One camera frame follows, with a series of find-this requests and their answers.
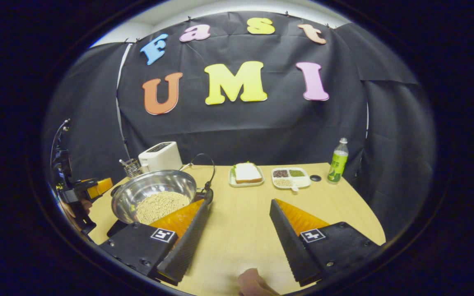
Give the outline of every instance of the white wall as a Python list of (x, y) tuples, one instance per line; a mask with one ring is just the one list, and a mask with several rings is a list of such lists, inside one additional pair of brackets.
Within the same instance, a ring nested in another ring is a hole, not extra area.
[(135, 42), (153, 32), (192, 18), (229, 11), (266, 11), (329, 24), (335, 28), (350, 21), (329, 8), (309, 0), (169, 0), (133, 17), (93, 46), (110, 42)]
[(125, 22), (100, 38), (91, 47), (111, 42), (136, 42), (153, 32), (153, 25), (140, 22)]

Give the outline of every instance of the toaster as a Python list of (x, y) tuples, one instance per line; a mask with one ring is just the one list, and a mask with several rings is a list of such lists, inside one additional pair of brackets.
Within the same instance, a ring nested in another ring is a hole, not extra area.
[(182, 167), (176, 142), (163, 142), (139, 154), (142, 172), (179, 170)]

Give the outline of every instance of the bottle label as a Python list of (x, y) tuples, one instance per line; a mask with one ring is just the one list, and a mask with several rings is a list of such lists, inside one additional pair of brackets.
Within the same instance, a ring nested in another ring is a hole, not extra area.
[(330, 164), (329, 175), (327, 177), (330, 181), (339, 182), (348, 157), (348, 155), (338, 155), (334, 153), (334, 156), (332, 156), (332, 163)]

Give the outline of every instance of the blue letter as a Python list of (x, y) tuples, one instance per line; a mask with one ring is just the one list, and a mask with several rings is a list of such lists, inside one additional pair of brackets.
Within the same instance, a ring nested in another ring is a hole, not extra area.
[(164, 55), (164, 51), (160, 51), (158, 49), (164, 49), (166, 47), (166, 42), (163, 39), (167, 38), (167, 34), (162, 34), (158, 36), (156, 39), (147, 43), (140, 52), (144, 52), (147, 56), (147, 65), (153, 64), (156, 60), (158, 60), (161, 56)]

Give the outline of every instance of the orange soft pad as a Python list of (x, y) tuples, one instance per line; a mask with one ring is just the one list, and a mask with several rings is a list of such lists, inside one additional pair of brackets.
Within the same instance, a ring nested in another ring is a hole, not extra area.
[(292, 229), (295, 231), (297, 236), (299, 236), (303, 231), (330, 225), (318, 217), (311, 215), (300, 208), (296, 208), (291, 204), (278, 199), (275, 199), (275, 201), (283, 210), (284, 215), (288, 219), (288, 222), (290, 222), (290, 225), (292, 225)]
[(177, 233), (179, 239), (186, 233), (188, 226), (190, 226), (191, 221), (195, 218), (198, 210), (201, 207), (201, 204), (204, 200), (199, 200), (194, 203), (191, 203), (184, 208), (179, 208), (173, 213), (154, 221), (149, 224), (152, 227), (162, 228), (166, 230), (171, 230)]

